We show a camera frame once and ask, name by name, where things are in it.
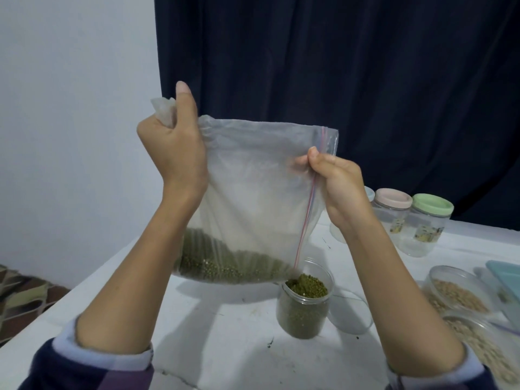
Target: patterned rug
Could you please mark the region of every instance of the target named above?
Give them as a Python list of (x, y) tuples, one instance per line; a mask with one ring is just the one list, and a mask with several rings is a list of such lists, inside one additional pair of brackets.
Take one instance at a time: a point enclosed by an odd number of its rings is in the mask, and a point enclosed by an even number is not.
[(0, 347), (69, 292), (0, 265)]

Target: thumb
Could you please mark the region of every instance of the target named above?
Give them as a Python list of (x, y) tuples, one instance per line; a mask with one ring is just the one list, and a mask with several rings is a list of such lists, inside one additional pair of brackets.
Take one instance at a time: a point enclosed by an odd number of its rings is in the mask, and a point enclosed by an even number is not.
[(309, 164), (313, 170), (319, 173), (321, 176), (325, 178), (330, 178), (333, 176), (336, 166), (332, 163), (329, 163), (323, 154), (319, 153), (316, 147), (312, 147), (309, 149), (307, 154), (309, 159)]
[(198, 127), (197, 104), (191, 90), (183, 81), (175, 86), (175, 105), (177, 107), (177, 126), (180, 128)]

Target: sleeve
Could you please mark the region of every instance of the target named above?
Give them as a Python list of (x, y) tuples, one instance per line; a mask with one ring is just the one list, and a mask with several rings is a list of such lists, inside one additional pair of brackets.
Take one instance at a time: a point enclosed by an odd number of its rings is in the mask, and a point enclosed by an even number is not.
[(452, 372), (433, 378), (399, 376), (388, 367), (389, 388), (392, 390), (441, 390), (451, 388), (464, 388), (467, 390), (498, 389), (490, 370), (482, 365), (472, 348), (466, 344), (464, 346), (466, 348), (466, 358), (464, 362)]
[(36, 352), (19, 390), (146, 390), (153, 376), (152, 348), (139, 355), (113, 355), (80, 347), (70, 322)]

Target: bowl of grains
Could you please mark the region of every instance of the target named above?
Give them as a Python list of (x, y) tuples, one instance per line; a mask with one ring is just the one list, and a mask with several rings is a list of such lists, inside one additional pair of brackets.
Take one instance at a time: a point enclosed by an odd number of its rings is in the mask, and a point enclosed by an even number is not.
[(301, 270), (297, 279), (280, 285), (276, 319), (287, 334), (308, 340), (323, 328), (329, 313), (334, 278), (310, 259), (302, 263)]
[(491, 370), (501, 389), (518, 388), (520, 354), (516, 343), (469, 311), (449, 310), (442, 316), (457, 338), (470, 346), (480, 362)]
[(433, 308), (442, 314), (446, 310), (467, 310), (482, 317), (497, 312), (495, 295), (475, 275), (450, 266), (433, 267), (422, 289)]

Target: white wall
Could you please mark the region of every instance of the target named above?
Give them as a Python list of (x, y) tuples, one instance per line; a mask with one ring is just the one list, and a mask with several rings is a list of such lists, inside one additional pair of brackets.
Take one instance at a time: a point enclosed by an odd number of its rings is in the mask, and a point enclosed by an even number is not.
[(0, 0), (0, 96), (0, 264), (74, 286), (161, 196), (153, 0)]

